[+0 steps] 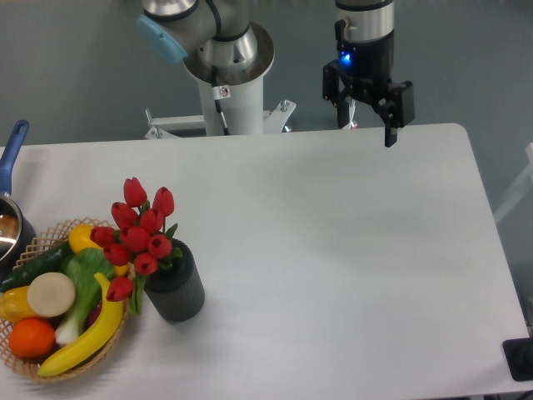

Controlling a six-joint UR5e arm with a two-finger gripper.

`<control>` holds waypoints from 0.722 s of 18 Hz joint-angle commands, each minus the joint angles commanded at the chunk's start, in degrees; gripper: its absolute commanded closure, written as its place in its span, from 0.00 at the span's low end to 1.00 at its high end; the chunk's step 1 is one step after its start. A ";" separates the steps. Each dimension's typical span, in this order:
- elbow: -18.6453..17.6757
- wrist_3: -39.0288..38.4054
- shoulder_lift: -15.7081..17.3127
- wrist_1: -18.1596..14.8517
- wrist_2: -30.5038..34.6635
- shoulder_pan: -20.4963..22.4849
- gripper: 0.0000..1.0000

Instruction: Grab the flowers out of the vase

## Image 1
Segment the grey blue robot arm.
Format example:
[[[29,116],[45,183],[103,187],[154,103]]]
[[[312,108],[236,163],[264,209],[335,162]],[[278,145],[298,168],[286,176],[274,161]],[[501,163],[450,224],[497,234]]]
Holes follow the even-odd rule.
[[[338,1],[336,57],[322,70],[322,96],[336,109],[340,128],[355,127],[358,103],[384,125],[387,147],[415,116],[411,82],[391,79],[394,4]],[[183,63],[196,80],[202,115],[153,118],[152,133],[202,127],[209,136],[282,133],[295,110],[291,101],[263,107],[263,79],[275,57],[269,33],[250,18],[247,1],[145,1],[137,20],[141,35],[170,63]]]

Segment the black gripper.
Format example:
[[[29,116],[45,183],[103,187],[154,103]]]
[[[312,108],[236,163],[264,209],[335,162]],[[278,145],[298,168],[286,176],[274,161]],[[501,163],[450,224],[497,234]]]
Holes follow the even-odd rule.
[[[413,82],[391,81],[394,20],[340,18],[335,35],[337,59],[322,69],[322,97],[336,109],[339,128],[354,128],[354,100],[370,105],[390,148],[415,118]]]

